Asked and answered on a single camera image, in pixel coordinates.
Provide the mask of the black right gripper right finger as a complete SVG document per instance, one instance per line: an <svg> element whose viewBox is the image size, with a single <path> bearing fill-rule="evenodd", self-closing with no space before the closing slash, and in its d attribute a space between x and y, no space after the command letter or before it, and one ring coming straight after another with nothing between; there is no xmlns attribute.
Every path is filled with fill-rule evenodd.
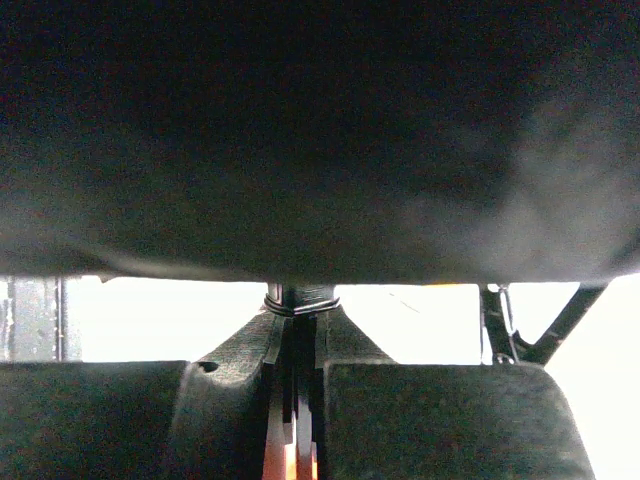
<svg viewBox="0 0 640 480"><path fill-rule="evenodd" d="M568 402L531 364L393 362L344 313L320 316L323 479L591 479Z"/></svg>

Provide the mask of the pink folding umbrella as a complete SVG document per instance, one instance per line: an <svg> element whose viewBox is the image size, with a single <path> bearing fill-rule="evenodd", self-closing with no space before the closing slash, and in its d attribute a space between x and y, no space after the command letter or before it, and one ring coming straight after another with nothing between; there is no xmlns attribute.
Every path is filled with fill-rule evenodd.
<svg viewBox="0 0 640 480"><path fill-rule="evenodd" d="M635 1L1 5L2 273L267 283L302 474L320 316L543 369L638 269Z"/></svg>

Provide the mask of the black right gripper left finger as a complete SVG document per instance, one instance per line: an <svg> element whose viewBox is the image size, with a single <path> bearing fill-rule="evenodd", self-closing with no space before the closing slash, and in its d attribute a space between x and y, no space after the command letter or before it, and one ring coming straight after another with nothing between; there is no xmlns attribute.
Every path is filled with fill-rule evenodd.
<svg viewBox="0 0 640 480"><path fill-rule="evenodd" d="M195 362L5 363L5 479L258 479L283 322Z"/></svg>

